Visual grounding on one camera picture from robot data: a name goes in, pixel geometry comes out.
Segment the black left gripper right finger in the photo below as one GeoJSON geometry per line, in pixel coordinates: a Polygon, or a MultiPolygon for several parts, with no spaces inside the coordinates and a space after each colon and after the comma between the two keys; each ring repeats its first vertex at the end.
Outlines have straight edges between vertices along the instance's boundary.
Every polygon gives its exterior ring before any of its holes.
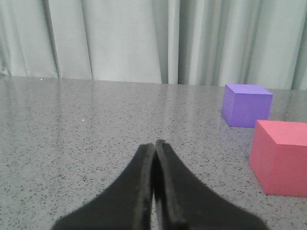
{"type": "Polygon", "coordinates": [[[203,184],[170,144],[156,142],[155,201],[162,230],[266,230],[256,215],[203,184]]]}

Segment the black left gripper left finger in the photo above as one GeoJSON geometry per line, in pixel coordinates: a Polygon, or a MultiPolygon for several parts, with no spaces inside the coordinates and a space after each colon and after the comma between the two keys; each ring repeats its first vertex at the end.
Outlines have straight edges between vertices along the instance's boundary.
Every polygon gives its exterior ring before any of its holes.
{"type": "Polygon", "coordinates": [[[60,218],[54,230],[148,230],[154,145],[140,145],[119,177],[95,199],[60,218]]]}

